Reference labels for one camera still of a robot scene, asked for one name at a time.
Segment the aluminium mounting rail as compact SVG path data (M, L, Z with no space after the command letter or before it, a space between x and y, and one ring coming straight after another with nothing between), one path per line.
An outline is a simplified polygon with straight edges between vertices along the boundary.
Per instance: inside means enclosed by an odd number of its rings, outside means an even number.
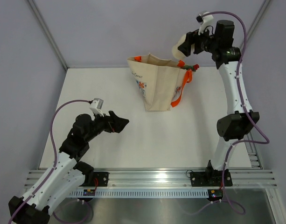
M101 169L96 172L108 172L108 188L126 189L181 189L190 188L191 181L186 168L160 169ZM239 189L276 188L275 177L270 170L232 169L230 170L233 186Z

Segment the beige canvas tote bag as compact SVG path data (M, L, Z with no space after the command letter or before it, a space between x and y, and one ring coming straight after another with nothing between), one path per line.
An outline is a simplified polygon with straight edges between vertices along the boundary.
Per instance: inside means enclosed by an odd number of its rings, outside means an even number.
M193 71L184 70L184 61L160 59L152 54L127 58L128 66L144 98L146 111L169 111L176 107Z

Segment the aluminium frame post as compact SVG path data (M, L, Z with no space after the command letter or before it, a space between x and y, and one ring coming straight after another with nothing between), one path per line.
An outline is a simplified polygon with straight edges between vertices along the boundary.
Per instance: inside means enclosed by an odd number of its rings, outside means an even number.
M229 12L235 14L244 23L246 42L250 41L254 36L259 23L263 19L264 14L267 12L268 7L272 0L234 0L232 7L228 9ZM235 21L235 34L234 43L243 51L244 48L244 29L240 21L234 17Z
M31 12L33 13L39 27L41 28L42 32L45 35L45 38L47 39L48 43L50 44L54 54L56 55L59 63L61 64L62 68L67 71L69 66L66 62L66 60L64 59L56 41L54 40L54 37L50 31L50 29L47 26L47 23L42 15L42 13L40 12L39 7L37 6L35 0L26 0L25 1L26 4L29 6Z

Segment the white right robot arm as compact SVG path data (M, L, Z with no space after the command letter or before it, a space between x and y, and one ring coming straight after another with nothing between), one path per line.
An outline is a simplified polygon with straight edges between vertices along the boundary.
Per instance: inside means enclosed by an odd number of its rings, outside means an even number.
M234 29L232 21L219 20L213 34L207 29L201 33L198 30L188 32L172 48L177 59L209 52L222 78L227 99L227 115L216 124L219 135L216 151L204 171L190 172L193 187L232 186L228 169L231 151L259 120L259 113L253 111L247 100L242 65L239 63L241 52L232 45Z

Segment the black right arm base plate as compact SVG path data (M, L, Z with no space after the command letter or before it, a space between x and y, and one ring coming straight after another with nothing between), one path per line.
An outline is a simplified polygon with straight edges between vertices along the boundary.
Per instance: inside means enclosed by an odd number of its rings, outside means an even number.
M228 169L224 172L224 184L222 184L222 171L212 173L192 171L189 173L192 187L231 187L233 186L231 174Z

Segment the right aluminium frame post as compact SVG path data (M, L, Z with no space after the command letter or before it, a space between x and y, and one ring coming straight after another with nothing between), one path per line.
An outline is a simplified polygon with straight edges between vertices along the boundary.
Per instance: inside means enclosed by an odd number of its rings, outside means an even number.
M234 0L232 7L228 9L229 12L235 14L244 23L246 42L250 41L254 36L259 23L263 19L264 14L267 12L268 7L272 0ZM243 51L244 48L244 29L240 21L234 17L235 21L235 34L234 43Z

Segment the cream pump lotion bottle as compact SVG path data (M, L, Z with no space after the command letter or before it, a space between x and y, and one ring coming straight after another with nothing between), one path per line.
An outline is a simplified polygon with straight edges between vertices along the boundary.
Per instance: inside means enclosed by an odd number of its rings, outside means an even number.
M188 45L188 47L185 47L184 49L178 49L185 41L186 41L187 34L184 34L179 41L172 47L172 54L173 57L182 60L186 57L189 57L191 53L194 52L195 45Z

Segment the right side aluminium rail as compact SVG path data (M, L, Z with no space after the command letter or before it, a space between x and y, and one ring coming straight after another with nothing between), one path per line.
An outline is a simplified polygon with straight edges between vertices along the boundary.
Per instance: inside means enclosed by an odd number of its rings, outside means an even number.
M225 88L227 99L227 115L217 122L219 142L215 152L215 168L221 170L223 164L229 166L234 149L246 147L252 167L259 167L255 143L250 135L253 122L258 122L259 113L254 112L244 86L242 66L237 63L223 64L218 69Z

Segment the green Fairy dish soap bottle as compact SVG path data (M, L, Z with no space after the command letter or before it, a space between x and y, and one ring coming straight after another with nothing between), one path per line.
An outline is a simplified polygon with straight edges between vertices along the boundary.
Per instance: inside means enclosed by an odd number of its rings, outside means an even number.
M199 68L200 68L200 66L198 64L195 64L195 65L184 65L182 67L182 69L184 69L184 70L191 70L193 72L196 72Z

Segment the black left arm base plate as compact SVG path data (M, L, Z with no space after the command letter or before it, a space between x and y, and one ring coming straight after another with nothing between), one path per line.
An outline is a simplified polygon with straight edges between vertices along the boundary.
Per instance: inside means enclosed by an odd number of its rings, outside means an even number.
M108 172L92 172L90 174L85 175L85 181L81 185L81 187L107 187L109 180Z

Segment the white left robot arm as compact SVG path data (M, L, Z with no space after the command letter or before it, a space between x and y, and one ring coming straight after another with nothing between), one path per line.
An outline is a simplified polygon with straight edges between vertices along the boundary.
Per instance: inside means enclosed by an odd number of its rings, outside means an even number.
M58 205L78 186L89 186L94 180L94 168L82 162L89 142L102 132L120 133L129 123L113 111L108 115L80 114L52 165L21 197L13 196L9 203L9 223L46 224Z

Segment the left aluminium frame post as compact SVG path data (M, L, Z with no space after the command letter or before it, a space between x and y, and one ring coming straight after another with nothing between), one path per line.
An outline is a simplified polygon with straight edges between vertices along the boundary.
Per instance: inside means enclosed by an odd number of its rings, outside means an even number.
M29 6L31 12L33 13L39 27L41 28L42 32L45 35L45 38L47 39L48 43L50 44L54 54L56 55L59 63L61 64L62 68L67 71L69 66L66 62L66 60L64 59L56 41L54 40L54 37L50 31L50 29L47 26L47 23L42 15L42 13L40 12L39 7L37 6L35 0L26 0L25 1L26 4Z

